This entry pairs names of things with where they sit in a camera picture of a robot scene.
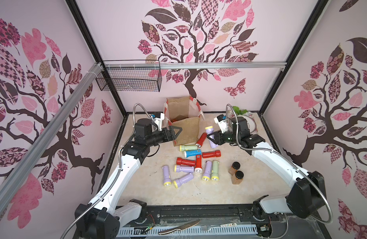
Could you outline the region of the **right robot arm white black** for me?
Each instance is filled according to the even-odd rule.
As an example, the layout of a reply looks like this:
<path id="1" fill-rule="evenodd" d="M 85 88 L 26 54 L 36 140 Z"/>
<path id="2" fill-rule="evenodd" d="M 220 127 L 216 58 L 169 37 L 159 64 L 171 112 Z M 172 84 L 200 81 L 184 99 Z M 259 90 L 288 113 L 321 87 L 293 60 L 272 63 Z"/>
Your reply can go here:
<path id="1" fill-rule="evenodd" d="M 228 118 L 218 115 L 214 119 L 219 130 L 208 139 L 218 145 L 230 143 L 265 163 L 290 187 L 288 195 L 265 195 L 253 202 L 255 219 L 263 221 L 269 214 L 294 214 L 305 219 L 325 206 L 332 219 L 332 211 L 327 202 L 324 177 L 317 171 L 310 172 L 275 151 L 264 138 L 251 134 L 244 117 Z"/>

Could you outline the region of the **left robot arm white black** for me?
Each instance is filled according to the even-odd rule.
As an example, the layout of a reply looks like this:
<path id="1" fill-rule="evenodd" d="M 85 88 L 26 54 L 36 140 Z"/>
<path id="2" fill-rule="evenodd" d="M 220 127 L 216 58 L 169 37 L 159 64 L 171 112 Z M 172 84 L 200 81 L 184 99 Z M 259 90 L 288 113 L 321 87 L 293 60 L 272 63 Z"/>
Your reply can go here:
<path id="1" fill-rule="evenodd" d="M 137 220 L 146 203 L 130 200 L 118 208 L 117 203 L 134 173 L 150 153 L 152 146 L 174 141 L 182 132 L 178 126 L 161 127 L 155 120 L 144 118 L 133 127 L 133 134 L 119 151 L 119 164 L 104 186 L 86 205 L 75 211 L 76 235 L 82 239 L 114 239 L 119 230 Z"/>

